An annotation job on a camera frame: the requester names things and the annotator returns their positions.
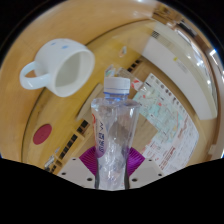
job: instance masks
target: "bottle cap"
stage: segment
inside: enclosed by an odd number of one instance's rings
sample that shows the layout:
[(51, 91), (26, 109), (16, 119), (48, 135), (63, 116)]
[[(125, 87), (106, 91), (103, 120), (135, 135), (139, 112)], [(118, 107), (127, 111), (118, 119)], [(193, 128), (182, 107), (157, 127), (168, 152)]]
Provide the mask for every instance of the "bottle cap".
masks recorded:
[(104, 78), (104, 93), (129, 94), (130, 79), (122, 77)]

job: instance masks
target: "mug handle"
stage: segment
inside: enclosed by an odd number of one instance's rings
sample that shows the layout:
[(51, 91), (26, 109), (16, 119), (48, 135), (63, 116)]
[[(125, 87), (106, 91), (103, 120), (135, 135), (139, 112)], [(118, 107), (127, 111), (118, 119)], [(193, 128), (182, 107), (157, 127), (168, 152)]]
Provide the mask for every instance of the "mug handle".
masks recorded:
[(35, 78), (25, 77), (29, 72), (35, 69), (35, 62), (27, 64), (20, 72), (20, 83), (25, 89), (39, 89), (45, 87), (50, 81), (50, 75), (45, 74)]

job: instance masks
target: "yellow surface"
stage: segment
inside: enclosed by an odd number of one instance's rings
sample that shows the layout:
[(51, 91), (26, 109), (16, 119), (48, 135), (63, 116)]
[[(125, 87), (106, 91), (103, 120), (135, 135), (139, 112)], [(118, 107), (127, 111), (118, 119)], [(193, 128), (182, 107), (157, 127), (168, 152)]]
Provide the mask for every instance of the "yellow surface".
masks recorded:
[[(33, 108), (25, 131), (22, 151), (23, 162), (43, 169), (44, 164), (58, 147), (60, 150), (57, 154), (60, 155), (83, 121), (76, 121), (80, 108), (97, 84), (103, 84), (104, 72), (107, 67), (113, 64), (115, 68), (129, 68), (140, 57), (139, 52), (143, 51), (153, 31), (154, 24), (148, 20), (125, 25), (88, 44), (88, 48), (95, 55), (95, 68), (88, 82), (74, 95), (59, 98), (47, 89), (43, 91)], [(124, 45), (127, 46), (127, 54), (121, 58), (119, 51)], [(33, 135), (39, 127), (47, 123), (53, 127), (51, 135), (41, 145), (35, 145), (32, 140)], [(83, 150), (88, 149), (83, 147), (88, 145), (88, 141), (92, 142), (92, 134), (92, 125), (90, 125), (84, 136), (81, 138), (78, 136), (78, 139), (71, 146), (63, 158), (64, 163), (69, 160), (71, 155), (77, 156), (80, 152), (84, 152)]]
[(21, 161), (24, 131), (43, 89), (23, 89), (19, 73), (40, 47), (55, 38), (87, 44), (114, 28), (150, 18), (153, 4), (149, 0), (70, 0), (43, 13), (20, 34), (0, 70), (0, 150), (4, 158)]

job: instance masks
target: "plastic water bottle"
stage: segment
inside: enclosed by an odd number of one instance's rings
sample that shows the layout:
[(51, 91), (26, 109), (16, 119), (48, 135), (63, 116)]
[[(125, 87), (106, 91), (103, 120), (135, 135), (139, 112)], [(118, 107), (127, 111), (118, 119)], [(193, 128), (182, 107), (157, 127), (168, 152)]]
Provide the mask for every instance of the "plastic water bottle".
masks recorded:
[(130, 79), (106, 77), (105, 98), (91, 103), (99, 189), (118, 190), (124, 182), (140, 104), (128, 99)]

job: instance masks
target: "white mug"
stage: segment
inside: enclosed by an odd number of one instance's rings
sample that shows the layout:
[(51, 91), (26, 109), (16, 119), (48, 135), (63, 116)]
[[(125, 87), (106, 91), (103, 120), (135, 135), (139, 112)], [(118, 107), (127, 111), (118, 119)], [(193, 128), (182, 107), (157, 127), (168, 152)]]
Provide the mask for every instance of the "white mug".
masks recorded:
[[(87, 82), (94, 64), (94, 54), (86, 46), (70, 39), (51, 40), (21, 70), (20, 83), (25, 89), (46, 87), (59, 97), (67, 97)], [(32, 70), (37, 77), (26, 77)]]

